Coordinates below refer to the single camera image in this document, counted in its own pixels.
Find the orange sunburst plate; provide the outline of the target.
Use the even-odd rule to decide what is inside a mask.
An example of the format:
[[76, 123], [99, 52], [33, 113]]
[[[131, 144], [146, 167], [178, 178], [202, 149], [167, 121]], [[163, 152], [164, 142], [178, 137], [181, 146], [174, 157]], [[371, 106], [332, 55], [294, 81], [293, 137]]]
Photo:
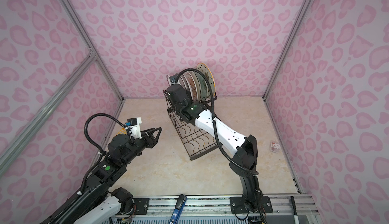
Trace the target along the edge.
[[198, 101], [200, 99], [200, 90], [194, 76], [192, 75], [192, 72], [185, 72], [184, 77], [187, 80], [193, 101]]
[[174, 84], [171, 84], [171, 83], [169, 82], [169, 77], [170, 77], [170, 76], [167, 75], [167, 81], [168, 81], [169, 86], [174, 85]]

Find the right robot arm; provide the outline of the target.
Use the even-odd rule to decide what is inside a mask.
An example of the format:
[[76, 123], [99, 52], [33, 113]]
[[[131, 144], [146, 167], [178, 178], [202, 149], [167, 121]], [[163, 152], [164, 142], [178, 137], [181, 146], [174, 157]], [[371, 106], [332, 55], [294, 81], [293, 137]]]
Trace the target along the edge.
[[256, 170], [258, 147], [253, 135], [244, 136], [219, 120], [215, 113], [215, 97], [210, 95], [210, 105], [192, 99], [188, 89], [172, 84], [164, 91], [170, 111], [181, 121], [192, 124], [212, 135], [217, 147], [229, 161], [231, 170], [240, 177], [243, 205], [251, 213], [262, 213], [263, 192], [259, 187]]

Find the star pattern cartoon plate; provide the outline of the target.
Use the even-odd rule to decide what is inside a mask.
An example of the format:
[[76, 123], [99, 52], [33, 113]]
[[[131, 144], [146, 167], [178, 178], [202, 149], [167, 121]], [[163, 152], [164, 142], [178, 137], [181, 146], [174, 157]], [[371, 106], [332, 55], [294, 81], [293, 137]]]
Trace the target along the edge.
[[214, 77], [212, 75], [211, 70], [209, 69], [209, 67], [206, 64], [204, 64], [202, 62], [197, 64], [197, 69], [205, 75], [208, 82], [210, 83], [211, 92], [212, 92], [213, 96], [215, 96], [216, 95], [216, 85], [215, 85], [215, 80], [214, 80]]

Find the light green flower plate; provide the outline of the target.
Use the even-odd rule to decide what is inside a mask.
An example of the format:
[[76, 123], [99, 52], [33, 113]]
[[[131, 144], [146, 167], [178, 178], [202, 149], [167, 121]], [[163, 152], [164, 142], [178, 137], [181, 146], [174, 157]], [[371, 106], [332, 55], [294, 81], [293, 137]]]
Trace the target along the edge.
[[198, 101], [205, 101], [210, 97], [210, 91], [208, 89], [208, 85], [206, 80], [201, 75], [201, 72], [193, 72], [194, 83], [197, 90], [197, 98]]

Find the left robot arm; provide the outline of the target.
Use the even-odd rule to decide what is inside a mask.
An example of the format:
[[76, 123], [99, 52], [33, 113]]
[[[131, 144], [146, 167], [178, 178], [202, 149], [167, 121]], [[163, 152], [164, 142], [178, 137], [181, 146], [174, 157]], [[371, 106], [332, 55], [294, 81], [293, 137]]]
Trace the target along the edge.
[[162, 128], [141, 131], [141, 138], [127, 134], [116, 135], [108, 144], [108, 153], [103, 160], [84, 176], [80, 188], [43, 224], [73, 224], [103, 202], [110, 189], [127, 171], [127, 165], [152, 149], [159, 140]]

